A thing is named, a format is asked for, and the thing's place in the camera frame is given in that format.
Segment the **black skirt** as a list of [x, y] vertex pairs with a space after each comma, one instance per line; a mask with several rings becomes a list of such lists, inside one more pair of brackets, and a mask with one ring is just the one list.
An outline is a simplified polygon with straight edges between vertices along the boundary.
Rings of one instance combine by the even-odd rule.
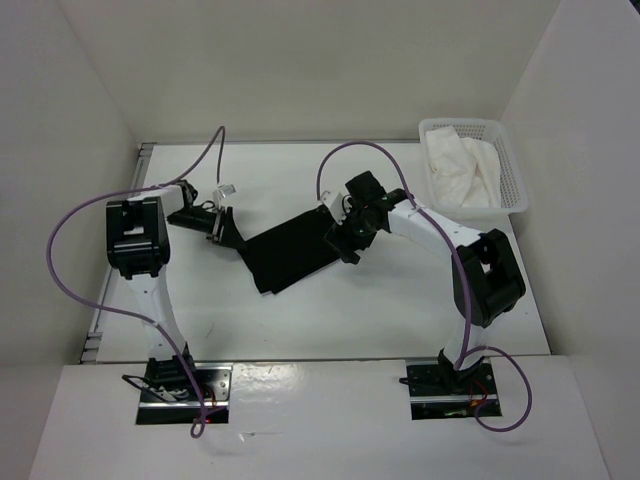
[[334, 224], [326, 207], [308, 210], [246, 241], [240, 252], [260, 294], [277, 294], [339, 259], [324, 240]]

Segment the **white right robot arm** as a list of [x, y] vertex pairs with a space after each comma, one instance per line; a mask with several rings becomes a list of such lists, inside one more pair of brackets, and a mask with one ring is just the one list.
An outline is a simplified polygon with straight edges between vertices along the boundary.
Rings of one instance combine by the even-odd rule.
[[468, 386], [483, 359], [487, 332], [526, 293], [510, 241], [499, 229], [483, 232], [418, 203], [402, 188], [387, 191], [366, 171], [346, 184], [347, 193], [318, 196], [334, 224], [325, 241], [345, 263], [380, 231], [405, 238], [451, 266], [453, 301], [460, 324], [437, 357], [438, 381], [450, 393]]

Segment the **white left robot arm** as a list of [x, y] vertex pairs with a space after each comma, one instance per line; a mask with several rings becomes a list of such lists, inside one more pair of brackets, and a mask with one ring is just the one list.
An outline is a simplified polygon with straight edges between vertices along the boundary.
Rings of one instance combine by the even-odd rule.
[[168, 284], [171, 257], [168, 225], [203, 234], [208, 241], [234, 250], [246, 243], [223, 201], [236, 192], [219, 185], [213, 198], [196, 202], [198, 192], [188, 181], [145, 191], [106, 206], [106, 253], [109, 264], [133, 291], [148, 345], [146, 378], [180, 400], [198, 390], [199, 375], [188, 343], [179, 330]]

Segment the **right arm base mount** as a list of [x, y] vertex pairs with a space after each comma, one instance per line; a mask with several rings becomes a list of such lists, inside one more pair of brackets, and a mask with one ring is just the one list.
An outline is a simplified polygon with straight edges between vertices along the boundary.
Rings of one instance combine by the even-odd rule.
[[413, 420], [444, 420], [502, 415], [491, 363], [484, 361], [477, 373], [459, 386], [448, 386], [435, 360], [408, 363], [398, 382], [408, 389]]

